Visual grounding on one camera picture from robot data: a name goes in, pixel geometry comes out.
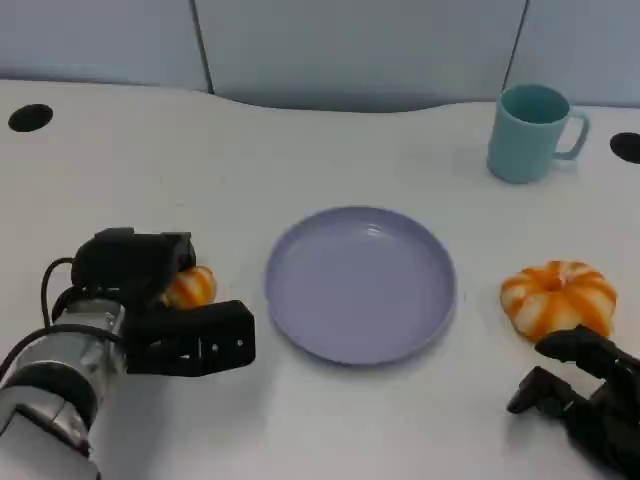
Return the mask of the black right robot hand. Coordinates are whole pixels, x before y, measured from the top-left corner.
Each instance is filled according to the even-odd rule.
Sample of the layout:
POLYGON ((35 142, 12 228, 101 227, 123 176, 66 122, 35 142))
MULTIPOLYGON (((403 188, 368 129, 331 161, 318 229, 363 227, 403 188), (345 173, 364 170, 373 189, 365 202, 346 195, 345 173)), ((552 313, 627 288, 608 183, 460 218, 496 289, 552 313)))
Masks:
POLYGON ((577 326, 546 335, 535 350, 573 363, 603 384, 589 397, 537 366, 520 382, 507 410, 531 408, 560 421, 572 444, 626 479, 639 477, 639 360, 595 331, 577 326))

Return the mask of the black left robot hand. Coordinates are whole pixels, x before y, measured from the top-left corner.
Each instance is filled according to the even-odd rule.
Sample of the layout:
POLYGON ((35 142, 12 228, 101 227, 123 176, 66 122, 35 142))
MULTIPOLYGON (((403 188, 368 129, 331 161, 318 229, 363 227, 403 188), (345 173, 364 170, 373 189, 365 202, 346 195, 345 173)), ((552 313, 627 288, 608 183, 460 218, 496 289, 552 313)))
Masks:
POLYGON ((122 336, 129 374, 202 377, 256 358, 255 318, 239 300, 179 309, 156 295, 127 311, 122 336))

